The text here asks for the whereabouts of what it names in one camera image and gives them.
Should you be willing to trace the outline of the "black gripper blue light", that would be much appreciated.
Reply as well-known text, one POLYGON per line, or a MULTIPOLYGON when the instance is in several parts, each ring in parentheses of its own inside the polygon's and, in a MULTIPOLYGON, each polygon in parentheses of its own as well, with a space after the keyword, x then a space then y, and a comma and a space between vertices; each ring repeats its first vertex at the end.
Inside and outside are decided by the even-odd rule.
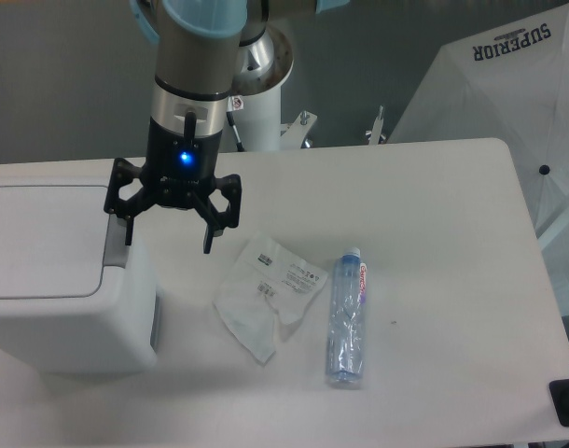
POLYGON ((203 253, 209 254, 213 240, 225 229, 239 226, 242 180, 239 175, 215 177, 222 133, 197 136, 192 119, 178 133, 149 122, 146 162, 138 167, 123 158, 114 159, 104 200, 104 211, 126 224, 124 244, 131 245, 134 221, 154 205, 192 209, 206 223, 203 253), (128 199, 120 191, 138 179, 142 187, 128 199), (210 196, 219 191, 227 206, 218 211, 210 196))

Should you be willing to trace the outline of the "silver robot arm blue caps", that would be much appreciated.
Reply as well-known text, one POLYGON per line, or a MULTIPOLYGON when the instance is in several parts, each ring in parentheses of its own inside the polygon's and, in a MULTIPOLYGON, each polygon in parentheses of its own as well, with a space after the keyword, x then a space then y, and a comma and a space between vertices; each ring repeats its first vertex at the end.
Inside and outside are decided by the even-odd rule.
POLYGON ((240 220, 242 181, 215 176, 228 101, 249 79, 264 81, 275 58, 253 68, 243 52, 268 43, 267 23, 319 14, 341 1, 133 1, 158 38, 155 81, 141 167, 117 158, 104 202, 131 245, 135 218, 154 205, 195 210, 206 223, 203 251, 240 220))

